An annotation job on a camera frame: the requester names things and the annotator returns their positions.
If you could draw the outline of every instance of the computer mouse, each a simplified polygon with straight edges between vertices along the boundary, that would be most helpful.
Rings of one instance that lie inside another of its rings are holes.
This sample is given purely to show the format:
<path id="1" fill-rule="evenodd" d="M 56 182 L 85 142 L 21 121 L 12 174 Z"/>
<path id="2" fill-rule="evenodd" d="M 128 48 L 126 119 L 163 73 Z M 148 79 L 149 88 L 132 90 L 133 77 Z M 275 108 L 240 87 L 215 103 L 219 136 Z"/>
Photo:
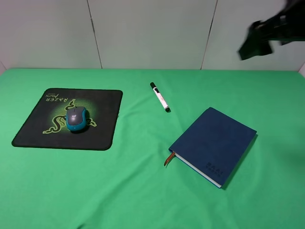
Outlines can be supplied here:
<path id="1" fill-rule="evenodd" d="M 66 124 L 70 131 L 79 131 L 86 127 L 86 108 L 78 106 L 67 110 Z"/>

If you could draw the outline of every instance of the mouse pad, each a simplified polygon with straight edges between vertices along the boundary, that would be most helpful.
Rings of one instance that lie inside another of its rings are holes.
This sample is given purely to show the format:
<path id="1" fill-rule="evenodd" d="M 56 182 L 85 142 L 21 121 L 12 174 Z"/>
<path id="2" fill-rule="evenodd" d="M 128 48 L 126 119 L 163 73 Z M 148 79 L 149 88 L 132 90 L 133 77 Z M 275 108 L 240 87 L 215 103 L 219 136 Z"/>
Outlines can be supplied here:
<path id="1" fill-rule="evenodd" d="M 50 88 L 36 104 L 12 141 L 16 147 L 106 150 L 112 145 L 122 100 L 119 90 Z M 66 126 L 68 109 L 87 109 L 86 127 L 79 133 Z"/>

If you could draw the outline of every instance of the table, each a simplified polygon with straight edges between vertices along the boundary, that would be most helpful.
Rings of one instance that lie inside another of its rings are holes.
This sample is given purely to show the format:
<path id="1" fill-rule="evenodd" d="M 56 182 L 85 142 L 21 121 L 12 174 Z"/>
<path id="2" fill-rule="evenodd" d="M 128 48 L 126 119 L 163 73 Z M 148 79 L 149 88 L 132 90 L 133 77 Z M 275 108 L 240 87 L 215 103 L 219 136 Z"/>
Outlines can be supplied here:
<path id="1" fill-rule="evenodd" d="M 11 145 L 51 87 L 123 91 L 109 150 Z M 305 79 L 299 73 L 12 69 L 0 76 L 0 96 L 2 229 L 305 225 Z M 224 189 L 177 158 L 163 166 L 168 147 L 210 106 L 258 134 Z"/>

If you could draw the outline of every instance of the whiteboard marker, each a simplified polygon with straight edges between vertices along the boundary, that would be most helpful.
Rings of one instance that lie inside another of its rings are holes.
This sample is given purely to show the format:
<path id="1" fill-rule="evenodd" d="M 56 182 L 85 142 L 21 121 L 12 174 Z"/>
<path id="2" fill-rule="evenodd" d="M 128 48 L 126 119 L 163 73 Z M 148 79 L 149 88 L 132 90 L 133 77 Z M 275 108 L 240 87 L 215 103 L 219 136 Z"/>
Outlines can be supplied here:
<path id="1" fill-rule="evenodd" d="M 163 99 L 161 93 L 159 92 L 158 88 L 156 87 L 156 85 L 151 82 L 151 87 L 154 91 L 154 93 L 156 94 L 156 96 L 158 97 L 158 99 L 160 100 L 160 103 L 162 104 L 163 108 L 165 109 L 166 112 L 170 112 L 170 107 L 167 105 L 166 101 Z"/>

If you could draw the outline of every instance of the notebook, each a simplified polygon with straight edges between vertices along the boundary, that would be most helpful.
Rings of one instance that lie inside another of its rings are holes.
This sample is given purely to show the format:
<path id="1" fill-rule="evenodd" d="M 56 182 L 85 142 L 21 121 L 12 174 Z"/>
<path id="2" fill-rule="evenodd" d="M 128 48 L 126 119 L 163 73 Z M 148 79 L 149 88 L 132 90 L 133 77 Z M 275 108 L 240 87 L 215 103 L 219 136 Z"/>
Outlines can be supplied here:
<path id="1" fill-rule="evenodd" d="M 221 188 L 255 134 L 255 130 L 210 107 L 169 150 Z"/>

